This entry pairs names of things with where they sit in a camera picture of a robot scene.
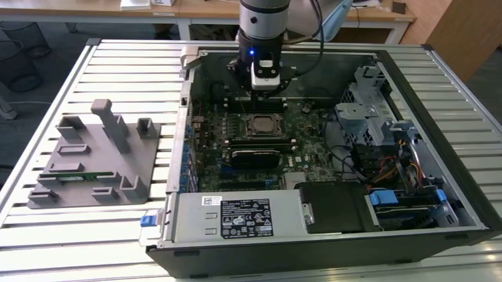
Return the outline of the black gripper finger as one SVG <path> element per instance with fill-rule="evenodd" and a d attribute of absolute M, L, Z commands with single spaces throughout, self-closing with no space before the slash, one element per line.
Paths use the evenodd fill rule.
<path fill-rule="evenodd" d="M 258 113 L 258 91 L 253 89 L 252 86 L 252 73 L 245 65 L 241 64 L 238 59 L 230 60 L 226 66 L 233 79 L 240 87 L 238 92 L 246 94 L 248 99 L 240 96 L 237 100 L 240 101 L 241 110 L 244 114 Z"/>
<path fill-rule="evenodd" d="M 297 69 L 294 67 L 286 66 L 281 68 L 280 85 L 261 94 L 262 113 L 284 113 L 288 108 L 288 102 L 282 94 L 288 90 L 292 80 L 296 78 L 296 73 Z"/>

